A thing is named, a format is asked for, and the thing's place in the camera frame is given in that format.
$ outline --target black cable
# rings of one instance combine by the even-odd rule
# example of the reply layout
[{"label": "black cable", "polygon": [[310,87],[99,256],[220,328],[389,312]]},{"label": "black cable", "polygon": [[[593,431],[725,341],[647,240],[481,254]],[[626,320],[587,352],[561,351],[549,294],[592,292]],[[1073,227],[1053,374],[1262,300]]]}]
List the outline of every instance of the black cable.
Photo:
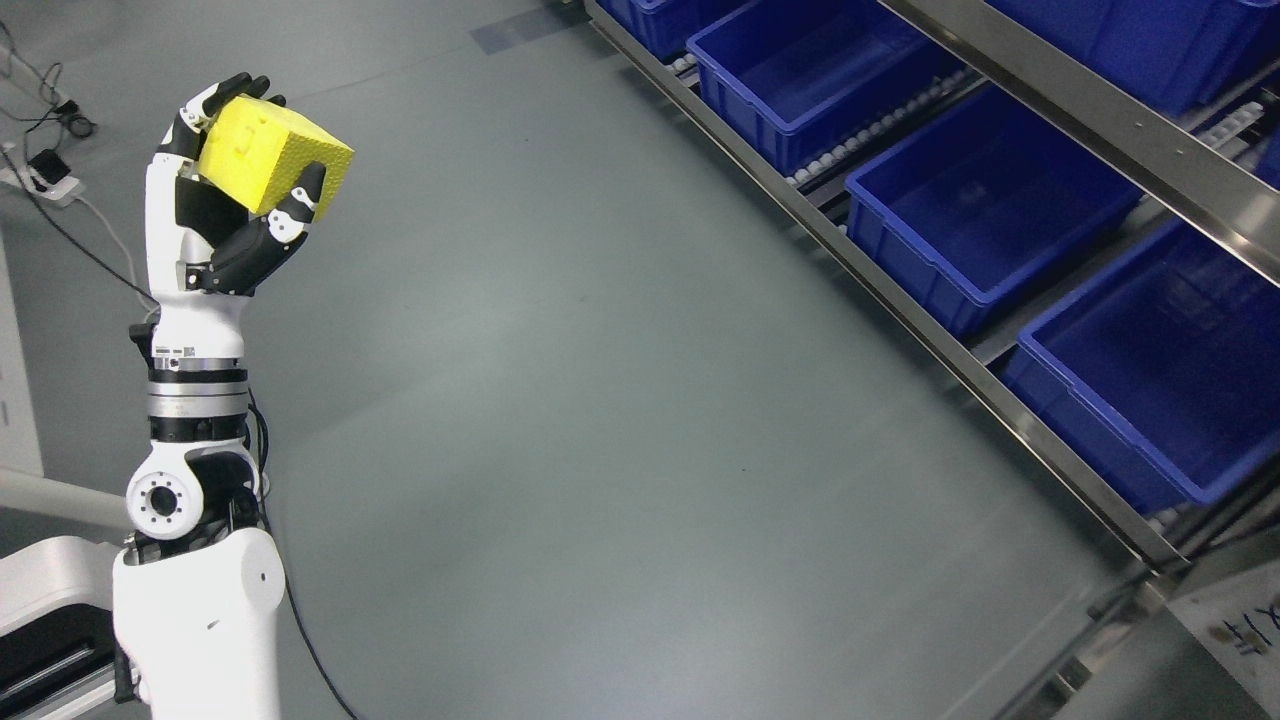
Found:
[{"label": "black cable", "polygon": [[[270,430],[266,425],[266,416],[262,414],[261,407],[257,405],[257,398],[253,397],[253,388],[248,391],[250,405],[248,409],[253,413],[253,420],[257,425],[257,470],[261,475],[266,470],[266,457],[270,451]],[[271,529],[271,520],[266,515],[266,495],[259,498],[260,515],[262,516],[262,528],[270,534],[275,536]],[[280,564],[284,564],[284,553],[280,553]],[[298,626],[298,634],[302,635],[302,644],[307,647],[307,655],[311,656],[311,664],[315,665],[316,671],[320,673],[320,679],[324,680],[326,688],[329,688],[329,694],[333,700],[342,707],[342,711],[347,714],[351,720],[360,720],[356,711],[347,705],[347,700],[342,697],[342,692],[338,691],[338,685],[334,684],[333,679],[329,676],[329,671],[325,670],[324,662],[320,661],[320,655],[316,652],[315,644],[311,642],[311,634],[307,633],[306,625],[302,623],[302,614],[298,612],[298,601],[293,597],[293,583],[289,582],[289,570],[284,570],[284,596],[289,598],[289,610],[293,611],[293,623]]]},{"label": "black cable", "polygon": [[257,406],[257,398],[253,397],[253,388],[248,391],[248,409],[253,414],[253,421],[257,425],[257,473],[262,475],[266,474],[266,459],[271,451],[271,436],[266,427],[266,418]]},{"label": "black cable", "polygon": [[147,291],[145,291],[141,287],[138,287],[138,286],[133,284],[132,282],[129,282],[129,278],[122,275],[120,273],[116,273],[114,268],[111,268],[105,261],[102,261],[102,259],[99,258],[97,255],[93,255],[93,252],[90,249],[87,249],[83,245],[81,245],[81,242],[78,240],[76,240],[76,237],[72,236],[72,233],[67,232],[67,229],[64,229],[63,225],[58,224],[58,220],[55,220],[52,218],[52,215],[50,215],[49,211],[45,210],[45,206],[40,204],[40,199],[37,199],[33,192],[31,192],[29,190],[27,190],[26,183],[22,182],[22,176],[18,173],[18,167],[14,165],[13,160],[9,158],[9,152],[6,152],[3,149],[0,149],[0,156],[4,156],[5,164],[9,165],[10,170],[13,170],[13,177],[18,182],[18,184],[22,187],[22,193],[24,196],[27,196],[27,200],[31,201],[31,204],[36,208],[36,210],[41,214],[41,217],[44,217],[45,220],[50,225],[52,225],[52,228],[55,231],[58,231],[63,237],[65,237],[68,242],[70,242],[72,245],[74,245],[77,250],[79,250],[81,252],[83,252],[86,258],[88,258],[90,260],[92,260],[93,263],[96,263],[97,266],[100,266],[104,270],[106,270],[108,273],[110,273],[113,278],[115,278],[115,279],[120,281],[122,283],[127,284],[129,288],[133,290],[133,292],[137,292],[138,295],[141,295],[142,297],[146,297],[151,302],[156,302],[156,299],[151,297],[151,293],[148,293]]}]

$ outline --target yellow sponge block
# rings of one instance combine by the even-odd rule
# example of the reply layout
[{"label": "yellow sponge block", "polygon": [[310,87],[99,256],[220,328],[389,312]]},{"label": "yellow sponge block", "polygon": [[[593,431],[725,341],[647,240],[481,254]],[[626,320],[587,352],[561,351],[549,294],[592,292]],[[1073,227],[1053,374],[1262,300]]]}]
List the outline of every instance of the yellow sponge block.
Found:
[{"label": "yellow sponge block", "polygon": [[251,213],[262,215],[293,188],[303,168],[319,160],[326,167],[319,219],[338,195],[355,154],[301,114],[241,95],[214,119],[197,168]]}]

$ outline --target blue plastic bin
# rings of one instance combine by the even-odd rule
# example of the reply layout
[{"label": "blue plastic bin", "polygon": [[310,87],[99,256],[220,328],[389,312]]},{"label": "blue plastic bin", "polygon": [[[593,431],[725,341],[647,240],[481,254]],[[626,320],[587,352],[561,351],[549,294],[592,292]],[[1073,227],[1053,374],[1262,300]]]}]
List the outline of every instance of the blue plastic bin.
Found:
[{"label": "blue plastic bin", "polygon": [[689,50],[703,100],[783,174],[963,67],[876,0],[754,0]]},{"label": "blue plastic bin", "polygon": [[1171,115],[1280,56],[1280,0],[987,0]]},{"label": "blue plastic bin", "polygon": [[684,55],[689,36],[744,4],[746,0],[600,0],[600,6],[662,60]]},{"label": "blue plastic bin", "polygon": [[1174,222],[1028,325],[1005,382],[1144,515],[1280,451],[1280,288]]},{"label": "blue plastic bin", "polygon": [[998,90],[847,181],[849,237],[956,337],[1069,269],[1140,191]]},{"label": "blue plastic bin", "polygon": [[1263,182],[1268,182],[1271,187],[1280,190],[1280,132],[1271,138],[1271,145],[1267,147],[1266,155],[1262,156],[1262,161],[1258,163],[1254,172]]}]

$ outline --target shelf rail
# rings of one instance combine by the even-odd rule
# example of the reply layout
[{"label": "shelf rail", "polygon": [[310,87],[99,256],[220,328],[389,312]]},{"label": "shelf rail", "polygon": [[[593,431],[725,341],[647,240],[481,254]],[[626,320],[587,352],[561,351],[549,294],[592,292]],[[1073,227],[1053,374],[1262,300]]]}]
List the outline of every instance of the shelf rail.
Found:
[{"label": "shelf rail", "polygon": [[[940,4],[968,0],[941,0]],[[585,0],[596,31],[813,236],[996,419],[1148,568],[1167,571],[1187,559],[1134,511],[1084,460],[1032,413],[987,366],[890,278],[810,199],[788,184],[759,152],[649,54],[596,0]],[[1280,277],[1280,258],[1275,269]]]},{"label": "shelf rail", "polygon": [[1280,192],[983,0],[879,0],[1280,284]]}]

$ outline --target gray floor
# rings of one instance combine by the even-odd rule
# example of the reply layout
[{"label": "gray floor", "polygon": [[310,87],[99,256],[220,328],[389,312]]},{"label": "gray floor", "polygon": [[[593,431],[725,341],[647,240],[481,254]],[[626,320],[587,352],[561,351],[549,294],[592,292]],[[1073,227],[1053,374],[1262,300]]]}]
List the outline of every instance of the gray floor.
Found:
[{"label": "gray floor", "polygon": [[[67,156],[136,252],[150,151],[209,82],[269,73],[356,147],[244,331],[280,543],[365,716],[989,717],[1124,553],[589,27],[471,36],[540,6],[0,19],[101,123]],[[137,306],[18,199],[0,217],[46,471],[119,492]],[[288,625],[282,684],[287,716],[340,716]]]}]

